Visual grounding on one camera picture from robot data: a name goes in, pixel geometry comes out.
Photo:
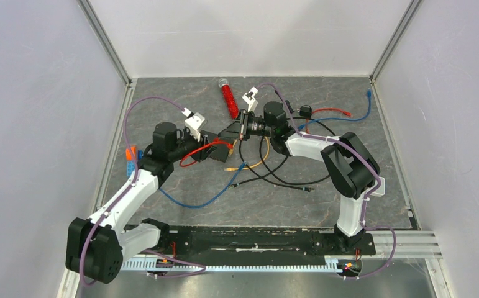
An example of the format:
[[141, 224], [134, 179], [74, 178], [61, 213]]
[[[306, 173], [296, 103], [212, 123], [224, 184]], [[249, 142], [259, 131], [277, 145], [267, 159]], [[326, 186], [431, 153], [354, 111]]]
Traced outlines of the black network switch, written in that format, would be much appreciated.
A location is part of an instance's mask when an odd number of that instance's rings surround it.
[[209, 131], [207, 131], [207, 133], [208, 133], [208, 143], [220, 140], [225, 142], [225, 144], [216, 144], [216, 145], [211, 145], [205, 148], [201, 154], [201, 157], [203, 159], [210, 158], [212, 160], [216, 160], [222, 163], [226, 162], [230, 152], [230, 148], [227, 146], [227, 144], [232, 145], [236, 140], [219, 138], [218, 137], [219, 133], [213, 133]]

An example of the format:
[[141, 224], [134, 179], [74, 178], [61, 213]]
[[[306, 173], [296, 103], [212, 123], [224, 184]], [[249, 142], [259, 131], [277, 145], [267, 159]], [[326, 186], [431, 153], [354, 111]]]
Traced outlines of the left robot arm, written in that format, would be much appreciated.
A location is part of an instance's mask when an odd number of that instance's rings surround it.
[[65, 266], [82, 279], [110, 283], [124, 262], [152, 249], [166, 252], [171, 244], [168, 224], [145, 219], [127, 229], [139, 207], [170, 177], [174, 164], [188, 153], [208, 144], [200, 129], [162, 122], [155, 127], [152, 143], [134, 162], [125, 184], [87, 219], [75, 218], [68, 227]]

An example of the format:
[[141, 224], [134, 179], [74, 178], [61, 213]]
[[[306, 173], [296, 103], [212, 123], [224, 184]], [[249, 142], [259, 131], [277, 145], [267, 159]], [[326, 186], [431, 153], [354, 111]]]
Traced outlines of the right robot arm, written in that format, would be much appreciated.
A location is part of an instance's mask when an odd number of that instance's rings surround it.
[[300, 131], [288, 113], [285, 103], [275, 101], [264, 105], [261, 117], [241, 110], [218, 136], [238, 141], [246, 141], [252, 135], [268, 137], [279, 154], [323, 162], [341, 198], [335, 247], [342, 253], [351, 253], [360, 244], [358, 236], [365, 228], [365, 206], [369, 196], [384, 194], [380, 167], [356, 134], [311, 135]]

